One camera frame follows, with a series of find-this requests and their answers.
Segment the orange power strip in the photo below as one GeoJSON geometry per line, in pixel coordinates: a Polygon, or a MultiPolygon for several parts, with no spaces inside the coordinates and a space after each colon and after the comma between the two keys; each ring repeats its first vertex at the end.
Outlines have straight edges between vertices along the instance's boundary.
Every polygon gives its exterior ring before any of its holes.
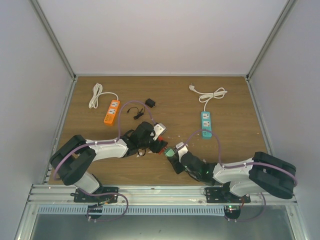
{"type": "Polygon", "coordinates": [[[104,124],[108,126],[114,125],[119,107],[120,107],[120,101],[118,100],[111,101],[108,112],[106,113],[105,118],[103,120],[104,124]]]}

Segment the white power cord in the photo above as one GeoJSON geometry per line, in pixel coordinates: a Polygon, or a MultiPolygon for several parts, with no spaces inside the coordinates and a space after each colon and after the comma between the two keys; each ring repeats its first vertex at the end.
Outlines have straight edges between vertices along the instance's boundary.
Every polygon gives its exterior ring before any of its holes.
{"type": "Polygon", "coordinates": [[[204,112],[206,111],[206,105],[210,101],[210,99],[213,99],[213,98],[222,99],[225,96],[225,94],[228,92],[223,87],[219,87],[215,92],[208,92],[208,93],[199,92],[195,90],[195,86],[193,83],[189,85],[189,89],[197,94],[200,94],[199,102],[205,103],[203,108],[204,112]]]}
{"type": "Polygon", "coordinates": [[[92,109],[96,109],[98,107],[98,98],[100,95],[102,94],[113,94],[116,96],[116,99],[119,100],[119,97],[117,94],[115,94],[114,92],[102,92],[102,85],[100,83],[97,83],[96,85],[94,85],[94,87],[92,88],[93,91],[93,97],[91,98],[90,102],[89,102],[89,108],[92,109]]]}

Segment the green connector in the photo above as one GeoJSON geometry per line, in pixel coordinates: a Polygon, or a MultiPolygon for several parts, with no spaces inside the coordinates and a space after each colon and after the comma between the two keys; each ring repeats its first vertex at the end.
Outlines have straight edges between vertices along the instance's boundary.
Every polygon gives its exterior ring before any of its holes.
{"type": "Polygon", "coordinates": [[[165,151],[164,151],[164,155],[166,157],[173,157],[175,155],[175,151],[171,148],[168,147],[165,151]]]}

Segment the wooden table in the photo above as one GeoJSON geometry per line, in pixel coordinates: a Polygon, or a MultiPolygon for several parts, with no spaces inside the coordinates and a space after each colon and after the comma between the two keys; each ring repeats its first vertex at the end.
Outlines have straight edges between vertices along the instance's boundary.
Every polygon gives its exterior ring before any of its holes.
{"type": "MultiPolygon", "coordinates": [[[[189,90],[194,83],[199,92],[214,92],[224,87],[228,93],[223,99],[211,99],[206,110],[211,113],[212,130],[217,133],[222,145],[222,161],[239,162],[251,158],[255,152],[266,152],[254,105],[243,77],[191,77],[191,76],[101,76],[79,77],[73,92],[59,145],[72,136],[81,134],[85,139],[108,140],[116,138],[118,126],[106,126],[104,117],[114,96],[99,97],[97,109],[89,109],[92,88],[96,83],[103,86],[103,92],[118,94],[121,104],[130,100],[144,102],[151,98],[156,107],[151,108],[153,118],[167,127],[163,135],[168,146],[185,141],[194,131],[201,128],[201,112],[204,103],[199,95],[189,90]]],[[[136,109],[142,106],[130,104],[121,113],[121,133],[136,129],[142,121],[150,122],[145,113],[134,120],[136,109]]],[[[196,134],[188,149],[200,159],[217,162],[218,147],[214,138],[207,140],[196,134]]],[[[109,158],[91,164],[88,171],[106,185],[199,185],[185,172],[177,175],[166,157],[146,153],[143,157],[109,158]]],[[[62,184],[53,181],[50,184],[62,184]]]]}

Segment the red component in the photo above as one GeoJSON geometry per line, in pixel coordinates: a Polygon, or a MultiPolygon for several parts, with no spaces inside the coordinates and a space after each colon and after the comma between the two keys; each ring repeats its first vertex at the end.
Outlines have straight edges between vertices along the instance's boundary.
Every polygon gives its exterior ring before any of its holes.
{"type": "MultiPolygon", "coordinates": [[[[158,136],[158,140],[163,141],[164,138],[162,136],[158,136]]],[[[164,148],[161,149],[161,151],[158,154],[161,155],[166,149],[167,149],[167,147],[165,146],[164,148]]]]}

